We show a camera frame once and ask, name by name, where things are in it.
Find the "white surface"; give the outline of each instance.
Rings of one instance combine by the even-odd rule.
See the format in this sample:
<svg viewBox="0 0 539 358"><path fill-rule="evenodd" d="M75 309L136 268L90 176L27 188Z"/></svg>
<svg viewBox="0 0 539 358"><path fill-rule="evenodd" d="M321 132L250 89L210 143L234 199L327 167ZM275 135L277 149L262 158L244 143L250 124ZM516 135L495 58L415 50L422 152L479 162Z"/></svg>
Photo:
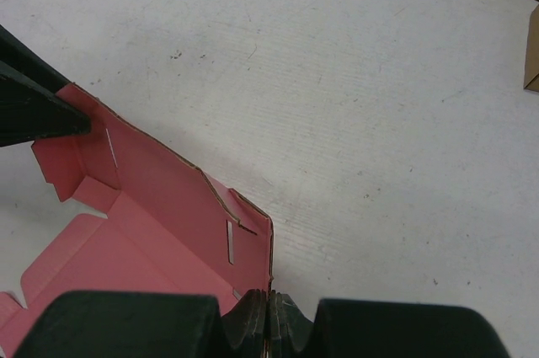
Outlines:
<svg viewBox="0 0 539 358"><path fill-rule="evenodd" d="M275 288L465 305L539 356L532 0L0 0L2 24L275 222ZM181 52L178 59L173 58ZM0 152L0 287L79 207Z"/></svg>

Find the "white table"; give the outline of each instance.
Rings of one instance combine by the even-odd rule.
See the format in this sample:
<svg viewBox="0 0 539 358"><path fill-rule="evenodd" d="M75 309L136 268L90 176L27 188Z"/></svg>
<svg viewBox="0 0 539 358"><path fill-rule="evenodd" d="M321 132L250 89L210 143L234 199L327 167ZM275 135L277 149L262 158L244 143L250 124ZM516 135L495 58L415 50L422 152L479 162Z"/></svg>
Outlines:
<svg viewBox="0 0 539 358"><path fill-rule="evenodd" d="M307 316L324 296L464 305L539 356L532 0L0 1L52 66L274 218L275 288ZM27 144L0 177L13 289L82 207Z"/></svg>

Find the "black plastic part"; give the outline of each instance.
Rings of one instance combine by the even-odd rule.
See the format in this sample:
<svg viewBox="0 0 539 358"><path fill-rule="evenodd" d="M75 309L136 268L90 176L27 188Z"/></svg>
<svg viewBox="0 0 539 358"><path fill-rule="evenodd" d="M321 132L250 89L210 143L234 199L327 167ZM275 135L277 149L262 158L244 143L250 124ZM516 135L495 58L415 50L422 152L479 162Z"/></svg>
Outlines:
<svg viewBox="0 0 539 358"><path fill-rule="evenodd" d="M51 93L70 83L0 25L0 61Z"/></svg>
<svg viewBox="0 0 539 358"><path fill-rule="evenodd" d="M90 129L85 114L0 61L0 147Z"/></svg>
<svg viewBox="0 0 539 358"><path fill-rule="evenodd" d="M265 292L249 291L221 318L214 297L69 292L45 310L15 358L259 358L265 301Z"/></svg>
<svg viewBox="0 0 539 358"><path fill-rule="evenodd" d="M490 324L467 308L325 299L307 340L309 325L290 300L272 293L269 301L274 358L509 358Z"/></svg>

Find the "brown cardboard flap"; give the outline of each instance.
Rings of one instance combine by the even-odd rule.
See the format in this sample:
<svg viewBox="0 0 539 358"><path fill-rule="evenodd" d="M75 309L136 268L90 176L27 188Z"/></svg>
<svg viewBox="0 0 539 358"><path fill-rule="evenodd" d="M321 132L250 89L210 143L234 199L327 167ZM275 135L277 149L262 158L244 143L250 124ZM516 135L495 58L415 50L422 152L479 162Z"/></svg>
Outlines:
<svg viewBox="0 0 539 358"><path fill-rule="evenodd" d="M524 88L539 91L539 7L533 10L530 17Z"/></svg>

